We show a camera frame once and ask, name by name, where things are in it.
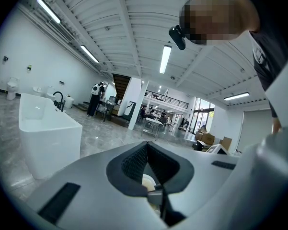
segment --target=gray marble floor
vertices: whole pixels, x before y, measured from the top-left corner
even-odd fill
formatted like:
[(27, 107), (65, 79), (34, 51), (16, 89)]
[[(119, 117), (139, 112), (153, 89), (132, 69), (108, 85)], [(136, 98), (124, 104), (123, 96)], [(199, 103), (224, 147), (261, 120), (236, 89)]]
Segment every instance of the gray marble floor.
[[(25, 163), (18, 129), (18, 113), (20, 98), (12, 101), (5, 99), (0, 93), (0, 181), (9, 193), (26, 200), (28, 196), (46, 179), (36, 180), (30, 174)], [(150, 134), (141, 136), (142, 127), (136, 124), (129, 130), (109, 121), (103, 122), (101, 116), (87, 117), (85, 112), (76, 108), (67, 109), (66, 113), (83, 126), (81, 138), (81, 157), (114, 149), (119, 146), (138, 141), (155, 141)], [(185, 132), (172, 134), (168, 130), (160, 130), (161, 146), (176, 146), (191, 149), (193, 135)]]

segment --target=ceiling light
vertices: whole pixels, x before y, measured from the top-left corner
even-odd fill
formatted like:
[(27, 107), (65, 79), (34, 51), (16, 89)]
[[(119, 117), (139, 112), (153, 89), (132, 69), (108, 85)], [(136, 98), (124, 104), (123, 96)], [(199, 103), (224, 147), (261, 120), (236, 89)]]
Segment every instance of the ceiling light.
[(242, 94), (237, 94), (237, 95), (233, 95), (233, 96), (230, 96), (230, 97), (226, 97), (224, 98), (225, 101), (229, 101), (229, 100), (234, 100), (234, 99), (238, 99), (238, 98), (242, 98), (242, 97), (245, 97), (245, 96), (248, 96), (249, 93), (246, 92), (246, 93), (242, 93)]
[(46, 4), (44, 0), (37, 0), (37, 2), (43, 7), (44, 10), (56, 21), (56, 23), (60, 23), (61, 20), (54, 13), (54, 11)]
[(85, 51), (86, 54), (88, 54), (96, 63), (99, 63), (99, 60), (97, 60), (92, 54), (91, 52), (84, 46), (81, 45), (81, 48)]
[(167, 66), (167, 62), (168, 62), (168, 59), (169, 59), (169, 55), (171, 54), (171, 50), (172, 50), (171, 46), (168, 46), (168, 45), (164, 46), (163, 55), (162, 55), (162, 61), (161, 61), (161, 66), (160, 66), (160, 73), (164, 74), (164, 72), (165, 72), (165, 69), (166, 69), (166, 66)]

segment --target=balcony railing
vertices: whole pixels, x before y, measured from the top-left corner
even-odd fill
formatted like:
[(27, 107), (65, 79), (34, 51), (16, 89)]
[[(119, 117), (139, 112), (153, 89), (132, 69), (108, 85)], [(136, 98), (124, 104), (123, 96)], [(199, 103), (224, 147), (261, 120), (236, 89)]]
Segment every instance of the balcony railing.
[(176, 100), (174, 98), (162, 95), (160, 93), (155, 93), (155, 92), (147, 90), (146, 93), (145, 93), (145, 96), (149, 97), (149, 98), (156, 99), (158, 101), (162, 101), (162, 102), (166, 102), (166, 103), (169, 103), (169, 104), (172, 104), (172, 105), (175, 105), (175, 106), (179, 106), (181, 108), (185, 108), (185, 109), (188, 108), (188, 103)]

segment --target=white bathtub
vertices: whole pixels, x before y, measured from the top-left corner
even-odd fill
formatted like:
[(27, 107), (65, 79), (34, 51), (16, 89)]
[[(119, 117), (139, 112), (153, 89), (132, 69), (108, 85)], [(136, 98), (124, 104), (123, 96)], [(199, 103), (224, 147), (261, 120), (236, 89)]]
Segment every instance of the white bathtub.
[(19, 130), (29, 171), (45, 178), (80, 158), (82, 125), (44, 97), (21, 94)]

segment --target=black slot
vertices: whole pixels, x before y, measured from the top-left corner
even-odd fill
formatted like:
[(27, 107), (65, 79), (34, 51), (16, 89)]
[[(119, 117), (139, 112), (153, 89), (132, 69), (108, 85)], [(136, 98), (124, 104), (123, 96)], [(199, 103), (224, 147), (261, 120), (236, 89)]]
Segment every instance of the black slot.
[(214, 161), (214, 162), (212, 162), (212, 164), (215, 166), (218, 166), (220, 168), (224, 168), (224, 169), (228, 169), (228, 170), (233, 170), (235, 168), (235, 164), (233, 164), (233, 163)]
[(66, 183), (38, 212), (45, 220), (56, 224), (65, 209), (68, 207), (80, 186), (73, 183)]

